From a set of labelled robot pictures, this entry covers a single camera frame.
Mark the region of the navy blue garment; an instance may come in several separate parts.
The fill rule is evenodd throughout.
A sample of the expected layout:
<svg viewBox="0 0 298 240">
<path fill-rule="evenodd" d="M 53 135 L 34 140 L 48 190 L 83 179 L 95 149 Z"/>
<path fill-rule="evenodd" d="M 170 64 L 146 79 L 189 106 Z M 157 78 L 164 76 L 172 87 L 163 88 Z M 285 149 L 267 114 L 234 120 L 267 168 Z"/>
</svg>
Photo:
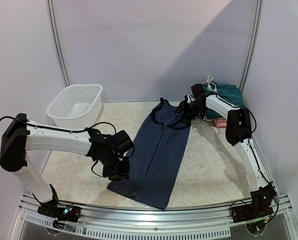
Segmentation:
<svg viewBox="0 0 298 240">
<path fill-rule="evenodd" d="M 166 99 L 152 109 L 133 143 L 129 179 L 112 181 L 108 190 L 165 210 L 187 145 L 191 121 Z"/>
</svg>

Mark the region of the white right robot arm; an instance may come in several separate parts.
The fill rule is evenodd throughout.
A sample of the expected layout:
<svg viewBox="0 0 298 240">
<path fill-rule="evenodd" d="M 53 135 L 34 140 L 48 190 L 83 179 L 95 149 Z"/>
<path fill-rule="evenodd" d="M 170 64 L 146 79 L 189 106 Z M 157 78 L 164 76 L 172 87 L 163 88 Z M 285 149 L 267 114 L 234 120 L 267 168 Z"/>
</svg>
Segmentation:
<svg viewBox="0 0 298 240">
<path fill-rule="evenodd" d="M 186 95 L 178 106 L 178 112 L 190 120 L 204 115 L 206 110 L 213 110 L 226 119 L 225 137 L 242 160 L 250 191 L 268 191 L 272 198 L 277 196 L 274 183 L 269 180 L 259 153 L 255 149 L 250 111 L 244 106 L 229 103 L 217 94 L 202 92 L 194 96 Z"/>
</svg>

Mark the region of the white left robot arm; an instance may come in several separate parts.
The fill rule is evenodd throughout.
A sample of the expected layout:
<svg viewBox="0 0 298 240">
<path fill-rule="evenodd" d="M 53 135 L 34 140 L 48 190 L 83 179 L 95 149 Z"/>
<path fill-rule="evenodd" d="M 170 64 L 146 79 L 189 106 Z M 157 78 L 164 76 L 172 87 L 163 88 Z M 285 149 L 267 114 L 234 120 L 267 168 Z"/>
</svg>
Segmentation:
<svg viewBox="0 0 298 240">
<path fill-rule="evenodd" d="M 57 201 L 56 191 L 31 166 L 28 151 L 84 155 L 103 165 L 104 178 L 110 181 L 129 178 L 130 164 L 126 153 L 134 152 L 135 147 L 124 130 L 109 135 L 102 134 L 94 125 L 73 130 L 53 127 L 30 121 L 24 113 L 9 119 L 11 123 L 1 137 L 0 167 L 17 176 L 52 217 L 59 217 L 63 206 Z"/>
</svg>

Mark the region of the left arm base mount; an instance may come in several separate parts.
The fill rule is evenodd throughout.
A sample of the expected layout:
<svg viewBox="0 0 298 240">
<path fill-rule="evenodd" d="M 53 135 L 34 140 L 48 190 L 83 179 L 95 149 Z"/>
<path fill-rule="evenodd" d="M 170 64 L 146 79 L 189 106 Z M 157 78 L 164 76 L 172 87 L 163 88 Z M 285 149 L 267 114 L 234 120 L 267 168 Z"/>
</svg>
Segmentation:
<svg viewBox="0 0 298 240">
<path fill-rule="evenodd" d="M 52 199 L 42 203 L 34 194 L 33 197 L 39 203 L 37 212 L 41 215 L 54 218 L 52 227 L 63 230 L 66 222 L 78 223 L 81 208 L 73 203 L 60 203 L 55 188 L 50 184 L 52 191 Z"/>
</svg>

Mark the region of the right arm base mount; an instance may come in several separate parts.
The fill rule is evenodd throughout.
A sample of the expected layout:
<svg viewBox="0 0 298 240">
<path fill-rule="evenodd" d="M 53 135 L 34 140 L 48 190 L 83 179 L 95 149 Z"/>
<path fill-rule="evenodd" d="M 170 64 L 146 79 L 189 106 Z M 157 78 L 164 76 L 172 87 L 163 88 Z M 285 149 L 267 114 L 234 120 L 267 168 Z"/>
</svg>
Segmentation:
<svg viewBox="0 0 298 240">
<path fill-rule="evenodd" d="M 229 207 L 229 213 L 234 223 L 244 222 L 250 234 L 261 235 L 279 211 L 278 193 L 268 184 L 252 191 L 251 199 L 251 203 L 242 200 L 233 202 Z"/>
</svg>

